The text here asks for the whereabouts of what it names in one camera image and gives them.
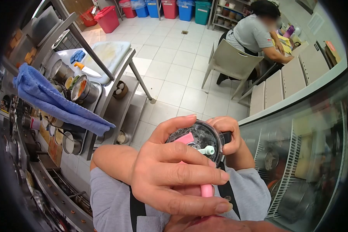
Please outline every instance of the glass refrigerator door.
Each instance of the glass refrigerator door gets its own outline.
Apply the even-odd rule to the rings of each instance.
[[[348,81],[337,78],[309,98],[241,125],[272,200],[266,220],[314,231],[335,199],[348,163]]]

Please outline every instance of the white tile floor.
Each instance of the white tile floor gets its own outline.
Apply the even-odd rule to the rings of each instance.
[[[247,107],[230,100],[239,82],[223,81],[216,85],[218,72],[211,72],[201,89],[213,43],[223,32],[208,30],[204,25],[179,19],[124,19],[111,34],[96,25],[82,35],[89,44],[99,41],[129,41],[136,49],[133,58],[155,104],[147,101],[132,139],[139,150],[157,125],[169,118],[197,114],[198,119],[229,115],[237,120],[246,118]],[[132,75],[126,69],[126,75]],[[61,169],[66,178],[80,191],[90,194],[90,161],[62,154]]]

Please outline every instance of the mouth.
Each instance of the mouth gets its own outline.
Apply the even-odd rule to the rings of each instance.
[[[219,215],[212,215],[212,216],[206,216],[206,217],[198,217],[197,219],[195,219],[195,220],[193,220],[189,225],[188,225],[188,227],[190,227],[190,226],[193,226],[193,225],[197,225],[197,224],[200,224],[200,223],[202,223],[202,222],[204,222],[204,221],[206,221],[206,220],[209,220],[210,218],[212,218],[212,217],[223,217],[223,216],[219,216]]]

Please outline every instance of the blue cloth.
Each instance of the blue cloth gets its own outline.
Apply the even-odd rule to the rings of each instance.
[[[80,126],[98,136],[102,136],[110,127],[116,127],[92,111],[65,99],[40,72],[27,63],[19,67],[13,85],[18,89],[20,98],[65,123]]]
[[[71,58],[70,58],[70,62],[73,63],[75,61],[81,61],[82,58],[84,58],[85,56],[85,52],[83,52],[82,50],[78,50],[77,52],[75,52]]]

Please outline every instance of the white cutting board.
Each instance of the white cutting board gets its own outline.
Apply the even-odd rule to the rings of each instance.
[[[116,68],[119,66],[122,58],[126,55],[130,49],[129,42],[98,42],[92,46],[93,51],[105,64],[108,70],[113,74]],[[88,79],[92,81],[97,81],[102,85],[107,84],[110,78],[102,71],[102,69],[97,65],[97,63],[87,54],[81,61],[83,65],[92,70],[98,72],[102,77],[92,77],[88,75]]]

